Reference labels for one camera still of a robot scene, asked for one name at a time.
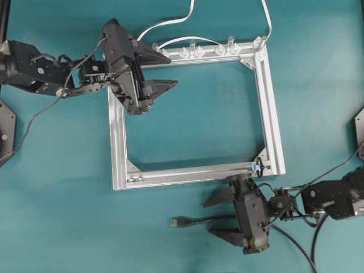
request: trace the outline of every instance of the wire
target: wire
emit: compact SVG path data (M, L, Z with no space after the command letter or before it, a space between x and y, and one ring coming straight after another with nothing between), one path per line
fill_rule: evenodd
M29 130L30 130L30 127L31 127L31 125L32 125L32 123L33 123L33 121L38 117L38 116L40 116L41 114L43 114L45 111L47 111L47 110L49 110L50 108L52 108L53 106L55 106L63 97L65 97L64 95L66 94L67 95L67 93L64 93L65 92L65 89L66 89L66 87L67 87L67 84L68 84L68 81L69 81L69 79L72 77L72 74L73 74L73 72L80 66L80 65L82 65L85 61L87 61L92 55L94 55L94 53L98 50L98 48L100 47L100 45L101 45L101 43L103 42L103 41L105 41L106 40L106 38L102 38L100 41L98 41L98 43L97 43L97 45L96 45L96 47L95 47L95 49L91 52L91 54L90 55L88 55L86 58L84 58L80 63L78 63L75 67L73 67L72 69L71 69L71 71L70 71L70 73L68 74L68 76L67 76L67 78L66 78L66 81L65 81L65 83L64 83L64 85L63 85L63 90L62 90L62 94L53 102L53 103L51 103L51 104L49 104L47 107L45 107L44 109L42 109L41 111L39 111L39 112L37 112L36 114L34 114L31 118L30 118L30 120L29 120L29 123L28 123L28 125L27 125L27 129L26 129L26 131L25 131L25 133L24 133L24 135L23 135L23 137L21 138L21 140L20 140L20 143L19 143L19 145L17 146L17 148L16 149L14 149L12 152L9 152L9 153L7 153L6 155L4 155L3 157L1 157L0 158L0 162L3 160L3 159L5 159L6 157L8 157L8 156L11 156L11 155L14 155L16 152L18 152L19 150L20 150L20 148L23 146L23 143L24 143L24 141L25 141L25 138L27 137L27 135L29 134Z
M37 60L39 60L41 58L45 58L45 57L51 58L53 61L53 65L58 67L57 59L54 56L52 56L51 54L47 54L47 53L41 53L39 55L36 55L33 58L31 58L30 61L37 61Z
M199 37L199 36L183 36L183 37L175 38L175 39L169 40L167 42L164 42L163 44L161 44L160 46L158 46L158 49L162 49L163 47L168 46L169 44L177 43L177 42L180 42L180 41L192 40L192 39L193 40L207 41L207 42L210 42L210 43L213 43L213 44L217 44L217 45L220 44L220 43L218 43L218 42L216 42L214 40L211 40L211 39L208 39L208 38L205 38L205 37Z
M66 54L62 54L62 55L58 56L57 61L58 61L59 64L61 63L62 59L65 59L70 64L73 63L72 59L70 57L68 57Z
M260 188L260 187L262 187L262 186L267 186L267 187L269 187L269 188L273 191L273 193L275 193L275 192L274 192L274 189L272 188L272 186L270 186L268 183L260 183L257 187L258 187L258 188Z
M161 27L161 26L167 26L169 24L177 24L177 23L182 23L184 21L186 21L192 14L193 12L193 8L195 5L195 0L191 0L191 5L189 7L189 12L187 14L187 16L183 17L183 18L179 18L179 19L174 19L174 20L168 20L168 21L164 21L164 22L160 22L158 24L155 24L154 26L151 26L150 28L147 28L146 30L144 30L137 38L137 41L140 41L143 39L143 37L145 36L145 34L147 34L150 30L152 30L153 28L156 27Z
M327 172L323 173L322 175L319 175L318 177L316 177L315 179L313 179L311 182L306 183L304 185L302 185L301 189L298 191L298 193L296 195L294 195L294 197L292 198L292 200L287 204L287 206L280 212L280 214L276 217L273 218L272 221L270 221L270 223L268 225L265 226L265 228L269 228L278 218L280 218L285 212L286 210L291 206L291 204L293 203L293 201L295 199L297 199L298 195L300 195L303 190L305 188L307 188L308 186L314 184L317 180L320 180L321 178L323 178L324 176L328 175L329 173L339 169L340 167L348 164L348 162L350 162L355 156L356 154L360 151L360 149L364 146L364 142L357 148L357 150L351 155L351 157L344 161L343 163L340 163L339 165L333 167L332 169L328 170Z
M262 0L262 5L263 5L263 9L264 9L264 13L266 15L267 18L267 23L268 23L268 28L269 28L269 32L267 37L267 40L270 38L271 34L272 34L272 21L271 21L271 17L269 15L269 10L268 10L268 6L267 6L267 2L266 0Z
M171 220L171 226L176 226L177 228L186 228L192 225L200 225L200 224L207 224L216 220L226 220L226 219L236 219L235 215L219 215L219 216L211 216L207 218L200 218L200 219L192 219L188 217L178 217L173 218Z
M306 257L307 261L309 262L309 264L311 265L312 269L314 270L315 273L318 273L317 268L315 266L315 263L312 261L312 259L310 259L310 257L308 256L307 252L300 246L300 244L293 239L287 232L285 232L283 229L275 226L275 225L271 225L271 227L273 229L275 229L276 231L278 231L279 233L283 234L284 236L286 236L292 243L295 244L295 246L298 247L298 249L302 252L302 254Z
M315 234L314 234L314 236L313 236L312 246L311 246L311 260L314 262L314 264L316 264L316 262L315 262L315 249L316 249L317 237L319 236L319 233L320 233L320 230L321 230L321 228L322 228L322 225L323 225L323 224L324 224L324 222L327 220L328 216L329 216L329 215L326 213L326 214L322 217L322 219L321 219L320 223L319 223L319 224L318 224L318 226L317 226L317 229L316 229L316 231L315 231Z
M269 32L268 32L268 35L267 36L263 36L262 37L263 39L262 39L262 42L259 45L259 50L262 49L266 45L268 39L270 38L270 36L272 34L272 21L271 21L270 15L269 15L269 10L268 10L268 6L267 6L266 0L262 0L262 5L263 5L264 13L266 15Z
M310 227L312 228L316 228L317 227L317 224L316 223L313 223L313 222L310 222L307 220L308 217L311 217L311 215L307 214L307 215L303 215L302 212L300 212L298 209L295 209L295 212L299 215L299 216L302 216L302 220L307 224L309 225Z

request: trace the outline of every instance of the black cable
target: black cable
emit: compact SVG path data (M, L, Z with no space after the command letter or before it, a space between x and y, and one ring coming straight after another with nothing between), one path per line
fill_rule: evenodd
M319 175L318 177L316 177L315 179L313 179L311 182L302 185L301 186L301 189L298 191L298 193L296 195L294 195L294 197L287 204L287 206L279 213L279 215L277 215L276 217L274 217L273 220L270 221L269 224L265 226L265 228L269 228L278 218L280 218L286 212L286 210L291 206L291 204L297 199L298 195L300 195L303 192L303 190L305 188L307 188L308 186L314 184L315 182L317 182L318 180L320 180L324 176L328 175L329 173L335 171L336 169L339 169L340 167L348 164L348 162L350 162L356 156L356 154L360 151L360 149L362 147L364 147L364 142L357 148L357 150L351 155L351 157L348 160L346 160L343 163L340 163L339 165L333 167L332 169L328 170L327 172L323 173L322 175Z
M258 185L258 188L260 188L260 187L262 187L262 186L267 186L267 187L269 187L272 191L273 191L273 193L274 193L274 189L272 188L272 186L270 186L268 183L260 183L259 185Z
M311 246L311 260L314 262L314 264L316 264L315 262L315 249L316 249L316 242L317 242L317 237L319 236L320 230L322 228L322 225L324 224L324 222L326 221L326 219L328 218L328 214L326 213L321 221L318 223L317 229L315 231L315 234L313 236L313 240L312 240L312 246Z
M306 257L307 261L309 262L309 264L311 265L312 269L314 270L315 273L317 273L317 268L315 266L315 263L310 259L310 257L308 256L307 252L300 246L300 244L294 240L287 232L285 232L283 229L275 226L275 225L271 225L271 227L273 229L275 229L276 231L282 233L284 236L286 236L292 243L295 244L295 246L298 247L298 249L302 252L302 254Z
M54 56L52 56L51 54L47 54L47 53L41 53L39 55L36 55L33 58L31 58L30 61L37 61L37 60L39 60L41 58L46 58L46 57L52 59L53 65L55 67L58 67L58 60Z
M307 224L309 225L310 227L312 228L316 228L317 227L317 224L316 223L313 223L313 222L310 222L307 220L308 217L311 217L311 215L303 215L302 212L300 212L298 209L295 210L295 212L299 215L299 216L302 216L302 220Z
M65 59L68 63L73 63L72 59L70 57L68 57L66 54L62 54L60 56L58 56L58 63L60 64L62 59Z
M176 226L177 228L186 228L188 226L200 225L210 223L216 220L226 220L226 219L236 219L236 216L233 214L228 215L219 215L219 216L211 216L207 218L200 219L192 219L188 217L177 217L171 220L171 226Z
M67 84L68 84L68 81L69 79L72 77L72 74L74 73L74 71L79 67L81 66L84 62L86 62L92 55L95 54L95 52L98 50L98 48L100 47L101 43L106 40L106 38L102 38L100 41L98 41L95 49L91 52L90 55L88 55L86 58L84 58L80 63L78 63L75 67L72 68L72 70L70 71L70 73L68 74L67 78L66 78L66 81L63 85L63 90L62 90L62 94L51 104L49 104L47 107L45 107L44 109L42 109L41 111L37 112L36 114L34 114L30 120L29 120L29 123L28 123L28 126L27 126L27 129L23 135L23 137L21 138L20 140L20 143L19 145L17 146L16 149L14 149L12 152L8 152L6 155L4 155L3 157L0 158L0 162L8 157L8 156L11 156L11 155L14 155L16 152L18 152L20 150L20 148L23 146L23 143L24 143L24 140L25 138L27 137L28 133L29 133L29 129L30 129L30 126L32 125L33 121L38 117L40 116L41 114L43 114L45 111L49 110L50 108L52 108L53 106L55 106L63 97L66 97L67 96L67 93L65 92L66 90L66 87L67 87Z

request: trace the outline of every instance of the black mounting plate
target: black mounting plate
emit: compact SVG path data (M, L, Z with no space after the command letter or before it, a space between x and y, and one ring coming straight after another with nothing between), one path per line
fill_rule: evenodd
M0 158L14 149L15 124L15 114L0 101ZM0 167L10 158L9 155L0 160Z

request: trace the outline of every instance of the silver metal bar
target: silver metal bar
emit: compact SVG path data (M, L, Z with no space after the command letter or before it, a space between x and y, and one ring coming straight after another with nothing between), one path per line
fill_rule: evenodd
M255 53L252 42L234 43L231 50L228 51L230 47L228 44L199 46L194 50L193 54L185 47L163 49L160 52L171 59L170 64L145 65L143 68L238 61L242 58L251 59Z
M107 88L109 99L111 166L113 173L113 189L126 189L127 146L125 132L125 113L121 103L114 96L111 88Z
M156 186L166 186L166 185L177 185L177 184L188 184L188 183L196 183L196 182L206 182L213 180L222 180L231 175L237 175L240 173L250 172L250 168L246 168L243 166L248 166L249 163L239 163L240 168L226 168L222 170L215 170L214 168L217 166L211 166L211 171L202 172L202 173L189 173L189 172L181 172L176 175L170 174L166 176L158 176L157 173L153 174L151 177L148 177L149 172L143 173L143 180L135 180L133 182L127 183L127 189L135 189L135 188L146 188L146 187L156 187ZM182 171L183 169L171 169L165 170L173 173L174 171ZM264 170L263 175L268 176L272 175L271 170Z
M255 54L254 63L264 139L268 158L271 162L272 174L283 175L286 173L286 168L266 47Z
M214 63L220 61L240 61L253 70L257 86L258 101L265 139L265 148L259 157L266 169L263 175L285 174L282 143L280 139L278 116L276 112L271 80L268 53L266 47L261 50L262 38L249 43L225 45L195 45L187 48L163 49L162 53L172 62L169 65L150 65L145 68ZM113 168L113 188L134 189L161 185L186 184L202 181L221 180L238 173L252 173L254 162L222 164L193 168L166 169L143 172L127 158L124 108L108 88L110 111L111 163Z

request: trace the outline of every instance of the aluminum frame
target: aluminum frame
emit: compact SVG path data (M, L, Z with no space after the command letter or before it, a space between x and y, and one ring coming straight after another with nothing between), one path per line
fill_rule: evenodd
M163 49L161 53L172 62L168 65L151 65L144 68L240 61L255 74L265 148L257 157L263 160L264 176L286 173L282 142L279 132L271 72L264 39L257 37L253 42L235 43L229 38L227 44L198 46L191 41L187 49ZM221 180L227 176L249 172L255 176L255 161L214 166L164 169L143 172L127 158L125 110L108 88L111 164L113 189L134 189L162 185L195 183Z

